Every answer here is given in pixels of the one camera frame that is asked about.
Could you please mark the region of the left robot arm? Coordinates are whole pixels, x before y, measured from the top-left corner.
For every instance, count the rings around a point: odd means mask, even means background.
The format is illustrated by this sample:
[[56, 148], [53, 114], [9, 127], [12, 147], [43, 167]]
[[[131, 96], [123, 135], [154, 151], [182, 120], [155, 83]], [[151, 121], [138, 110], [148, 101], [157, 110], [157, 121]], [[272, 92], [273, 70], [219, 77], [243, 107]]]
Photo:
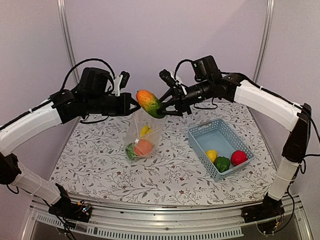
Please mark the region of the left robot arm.
[[74, 213], [64, 188], [44, 180], [18, 161], [13, 151], [38, 134], [90, 114], [107, 117], [129, 116], [140, 106], [131, 93], [121, 92], [130, 78], [128, 72], [112, 77], [107, 70], [86, 67], [80, 82], [62, 89], [0, 128], [0, 183], [12, 185], [54, 205], [63, 216]]

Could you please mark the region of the green orange toy mango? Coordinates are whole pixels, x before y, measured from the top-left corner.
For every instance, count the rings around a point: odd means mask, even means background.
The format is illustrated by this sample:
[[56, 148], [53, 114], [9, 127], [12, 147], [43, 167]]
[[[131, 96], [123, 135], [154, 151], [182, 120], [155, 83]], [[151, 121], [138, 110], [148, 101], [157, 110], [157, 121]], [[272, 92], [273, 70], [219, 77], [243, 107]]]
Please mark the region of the green orange toy mango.
[[136, 93], [136, 99], [139, 105], [152, 117], [162, 119], [163, 114], [158, 114], [157, 110], [162, 106], [158, 98], [148, 90], [139, 90]]

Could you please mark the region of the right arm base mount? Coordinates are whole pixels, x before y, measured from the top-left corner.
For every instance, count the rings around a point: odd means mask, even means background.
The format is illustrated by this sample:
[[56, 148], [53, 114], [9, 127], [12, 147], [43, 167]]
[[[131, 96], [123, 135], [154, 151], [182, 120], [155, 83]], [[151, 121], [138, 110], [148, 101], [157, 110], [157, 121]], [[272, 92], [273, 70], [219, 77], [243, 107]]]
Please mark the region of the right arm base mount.
[[[275, 200], [268, 194], [263, 198], [262, 203], [243, 207], [241, 209], [241, 217], [245, 223], [257, 222], [273, 217], [282, 217], [285, 213], [282, 200]], [[259, 223], [258, 230], [265, 235], [274, 234], [280, 225], [279, 220], [271, 220]]]

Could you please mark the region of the green toy pepper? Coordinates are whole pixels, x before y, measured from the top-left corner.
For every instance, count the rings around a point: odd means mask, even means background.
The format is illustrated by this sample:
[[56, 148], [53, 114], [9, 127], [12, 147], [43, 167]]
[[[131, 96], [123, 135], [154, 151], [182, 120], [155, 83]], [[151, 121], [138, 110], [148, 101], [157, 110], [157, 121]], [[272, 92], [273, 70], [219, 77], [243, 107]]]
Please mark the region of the green toy pepper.
[[213, 164], [220, 173], [223, 173], [229, 169], [231, 161], [227, 157], [218, 156]]

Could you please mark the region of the yellow toy pear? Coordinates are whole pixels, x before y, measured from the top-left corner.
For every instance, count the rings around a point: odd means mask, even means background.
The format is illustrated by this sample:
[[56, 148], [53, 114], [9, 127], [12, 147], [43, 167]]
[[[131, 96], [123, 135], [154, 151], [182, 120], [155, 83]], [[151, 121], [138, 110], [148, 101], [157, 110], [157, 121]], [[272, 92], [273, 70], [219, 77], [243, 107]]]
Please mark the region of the yellow toy pear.
[[214, 149], [210, 149], [210, 150], [206, 151], [205, 153], [212, 163], [214, 163], [218, 157], [218, 152]]

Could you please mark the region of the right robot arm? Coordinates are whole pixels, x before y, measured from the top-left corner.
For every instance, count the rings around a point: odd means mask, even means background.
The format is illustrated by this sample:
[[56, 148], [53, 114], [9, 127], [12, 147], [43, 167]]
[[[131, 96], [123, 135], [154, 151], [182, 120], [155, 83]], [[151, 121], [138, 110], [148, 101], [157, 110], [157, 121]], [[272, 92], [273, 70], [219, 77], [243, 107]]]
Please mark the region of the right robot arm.
[[162, 70], [159, 77], [169, 86], [160, 98], [161, 115], [182, 116], [191, 113], [190, 106], [208, 99], [224, 99], [250, 107], [282, 125], [290, 132], [282, 150], [282, 159], [276, 176], [266, 193], [258, 213], [269, 218], [278, 210], [298, 167], [306, 156], [311, 134], [312, 109], [308, 104], [299, 105], [258, 86], [242, 73], [222, 72], [213, 56], [190, 61], [196, 84], [185, 87], [177, 80], [177, 72]]

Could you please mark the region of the yellow toy banana bunch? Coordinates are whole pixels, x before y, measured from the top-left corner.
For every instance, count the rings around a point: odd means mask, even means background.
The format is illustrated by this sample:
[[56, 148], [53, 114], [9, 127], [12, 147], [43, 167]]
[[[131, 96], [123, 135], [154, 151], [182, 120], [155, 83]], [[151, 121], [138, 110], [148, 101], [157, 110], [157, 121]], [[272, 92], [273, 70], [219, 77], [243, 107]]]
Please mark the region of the yellow toy banana bunch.
[[145, 135], [148, 135], [152, 132], [152, 129], [149, 127], [149, 125], [144, 125], [140, 130], [140, 137], [142, 138]]

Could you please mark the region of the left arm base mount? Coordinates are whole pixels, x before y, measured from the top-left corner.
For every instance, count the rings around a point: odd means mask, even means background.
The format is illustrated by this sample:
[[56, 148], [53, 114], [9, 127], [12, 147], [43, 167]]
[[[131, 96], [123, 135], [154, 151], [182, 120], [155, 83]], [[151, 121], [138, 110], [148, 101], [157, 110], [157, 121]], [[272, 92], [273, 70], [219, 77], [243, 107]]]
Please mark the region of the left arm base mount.
[[60, 199], [49, 207], [48, 212], [68, 220], [88, 223], [92, 215], [92, 205], [84, 200], [72, 203], [66, 190], [57, 183], [55, 185], [59, 190]]

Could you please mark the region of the clear zip top bag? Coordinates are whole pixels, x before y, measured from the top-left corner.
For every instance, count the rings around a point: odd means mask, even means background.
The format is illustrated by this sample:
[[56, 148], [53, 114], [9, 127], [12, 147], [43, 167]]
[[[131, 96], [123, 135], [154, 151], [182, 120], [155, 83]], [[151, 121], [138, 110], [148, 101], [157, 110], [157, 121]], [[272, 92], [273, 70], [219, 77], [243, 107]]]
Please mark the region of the clear zip top bag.
[[126, 159], [130, 162], [149, 158], [161, 140], [166, 118], [154, 118], [143, 109], [133, 113], [124, 138]]

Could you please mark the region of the green toy watermelon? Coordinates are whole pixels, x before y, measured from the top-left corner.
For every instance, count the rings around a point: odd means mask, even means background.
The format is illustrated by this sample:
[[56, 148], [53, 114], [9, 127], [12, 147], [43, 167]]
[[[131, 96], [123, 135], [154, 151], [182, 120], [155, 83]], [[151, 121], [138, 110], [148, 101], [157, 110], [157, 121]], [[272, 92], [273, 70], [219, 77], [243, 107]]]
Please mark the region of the green toy watermelon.
[[128, 144], [125, 147], [125, 154], [126, 154], [126, 157], [131, 161], [137, 160], [139, 158], [138, 155], [134, 151], [134, 143], [133, 142]]

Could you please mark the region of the orange toy fruit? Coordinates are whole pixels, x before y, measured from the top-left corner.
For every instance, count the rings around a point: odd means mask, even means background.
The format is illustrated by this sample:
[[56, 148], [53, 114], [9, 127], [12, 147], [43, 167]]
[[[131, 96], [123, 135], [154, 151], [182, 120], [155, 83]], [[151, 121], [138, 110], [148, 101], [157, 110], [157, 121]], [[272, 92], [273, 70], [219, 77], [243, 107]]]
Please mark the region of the orange toy fruit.
[[140, 139], [139, 142], [133, 147], [134, 153], [139, 157], [145, 157], [153, 150], [153, 145], [146, 139]]

